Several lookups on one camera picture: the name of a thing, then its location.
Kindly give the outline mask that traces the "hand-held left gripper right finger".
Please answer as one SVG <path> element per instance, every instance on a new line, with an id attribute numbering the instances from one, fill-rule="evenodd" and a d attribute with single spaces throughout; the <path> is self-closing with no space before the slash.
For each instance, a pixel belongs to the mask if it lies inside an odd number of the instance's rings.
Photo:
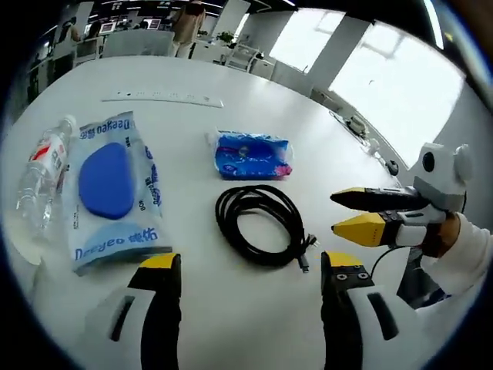
<path id="1" fill-rule="evenodd" d="M 413 369 L 420 355 L 416 311 L 376 285 L 361 261 L 320 256 L 325 369 Z"/>

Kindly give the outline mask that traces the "person's right hand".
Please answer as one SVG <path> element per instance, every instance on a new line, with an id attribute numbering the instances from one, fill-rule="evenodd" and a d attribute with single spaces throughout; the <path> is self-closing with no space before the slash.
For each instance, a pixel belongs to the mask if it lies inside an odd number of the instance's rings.
<path id="1" fill-rule="evenodd" d="M 441 224 L 429 224 L 421 244 L 423 255 L 440 258 L 458 239 L 461 222 L 457 213 L 448 213 Z"/>

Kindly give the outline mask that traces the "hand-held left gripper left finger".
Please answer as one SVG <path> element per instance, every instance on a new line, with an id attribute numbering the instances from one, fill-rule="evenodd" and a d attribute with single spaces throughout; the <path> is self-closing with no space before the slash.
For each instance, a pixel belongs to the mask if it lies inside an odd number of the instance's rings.
<path id="1" fill-rule="evenodd" d="M 181 256 L 142 262 L 86 316 L 86 369 L 178 369 Z"/>

